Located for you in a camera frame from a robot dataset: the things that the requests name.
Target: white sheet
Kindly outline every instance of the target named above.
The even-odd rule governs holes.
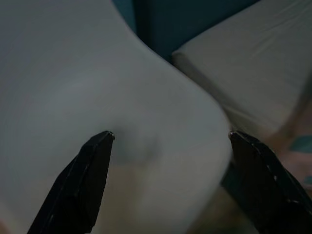
[[[176,67],[261,139],[291,116],[312,71],[312,1],[261,0],[173,53]]]
[[[0,3],[0,222],[26,233],[92,135],[116,135],[93,233],[185,233],[231,156],[219,105],[108,0]]]

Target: dark teal surface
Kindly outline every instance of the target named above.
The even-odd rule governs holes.
[[[312,185],[312,176],[308,176],[304,179],[305,184]]]
[[[171,53],[181,45],[257,1],[114,0],[114,3],[138,37],[170,60]]]
[[[132,31],[136,33],[136,18],[132,0],[113,0],[113,3],[115,4],[116,8],[120,12],[124,20],[129,25],[129,27],[132,29]]]
[[[290,146],[290,150],[294,152],[312,154],[312,135],[297,137]]]

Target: black clamp jaw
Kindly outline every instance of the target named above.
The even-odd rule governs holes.
[[[54,182],[28,234],[85,234],[96,223],[106,184],[111,132],[90,138]]]
[[[275,153],[231,132],[234,160],[222,185],[261,234],[312,234],[312,201]]]

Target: white cushion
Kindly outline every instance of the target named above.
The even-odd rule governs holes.
[[[93,233],[186,233],[231,157],[219,105],[108,0],[5,0],[0,15],[2,223],[26,233],[83,143],[111,130]]]
[[[260,139],[295,110],[312,69],[312,2],[261,0],[205,31],[173,60]]]

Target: mattress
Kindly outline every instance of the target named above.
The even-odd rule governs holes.
[[[173,62],[214,96],[236,128],[270,137],[308,92],[312,1],[262,0],[184,44]]]

